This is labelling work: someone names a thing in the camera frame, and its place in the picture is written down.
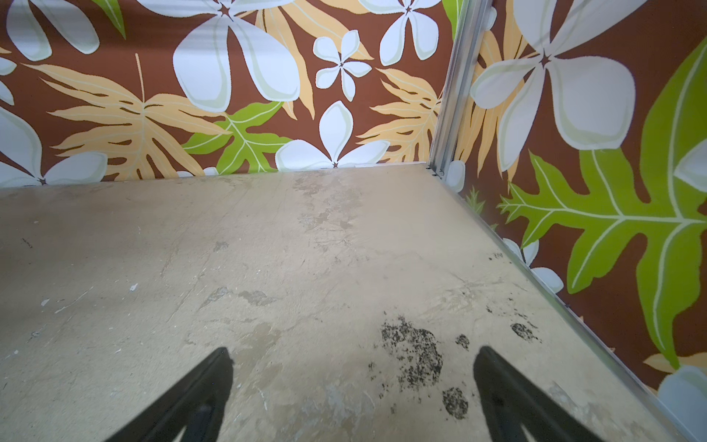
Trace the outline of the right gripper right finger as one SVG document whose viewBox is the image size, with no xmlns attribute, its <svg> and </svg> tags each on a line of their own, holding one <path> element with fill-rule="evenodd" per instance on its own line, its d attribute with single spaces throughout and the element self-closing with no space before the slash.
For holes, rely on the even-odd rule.
<svg viewBox="0 0 707 442">
<path fill-rule="evenodd" d="M 601 441 L 490 346 L 476 355 L 473 376 L 491 440 Z"/>
</svg>

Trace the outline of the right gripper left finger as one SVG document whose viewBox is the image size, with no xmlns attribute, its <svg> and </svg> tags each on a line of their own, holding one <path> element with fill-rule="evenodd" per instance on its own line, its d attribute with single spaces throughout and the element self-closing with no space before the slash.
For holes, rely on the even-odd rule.
<svg viewBox="0 0 707 442">
<path fill-rule="evenodd" d="M 215 349 L 109 440 L 218 440 L 233 374 L 228 349 Z"/>
</svg>

